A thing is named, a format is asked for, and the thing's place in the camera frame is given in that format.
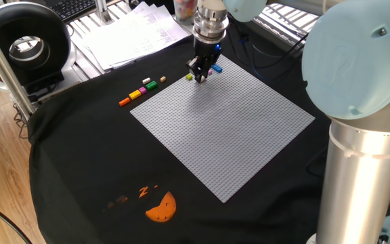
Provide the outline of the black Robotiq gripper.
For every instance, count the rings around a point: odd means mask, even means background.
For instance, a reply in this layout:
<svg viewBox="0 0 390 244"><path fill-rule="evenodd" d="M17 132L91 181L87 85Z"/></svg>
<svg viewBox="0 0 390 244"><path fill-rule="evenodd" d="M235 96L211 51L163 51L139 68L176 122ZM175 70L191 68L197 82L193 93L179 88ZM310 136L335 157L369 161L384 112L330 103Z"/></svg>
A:
<svg viewBox="0 0 390 244"><path fill-rule="evenodd" d="M209 76L209 70L216 64L222 53L221 43L204 43L194 40L195 57L186 62L190 74L198 83L203 83Z"/></svg>

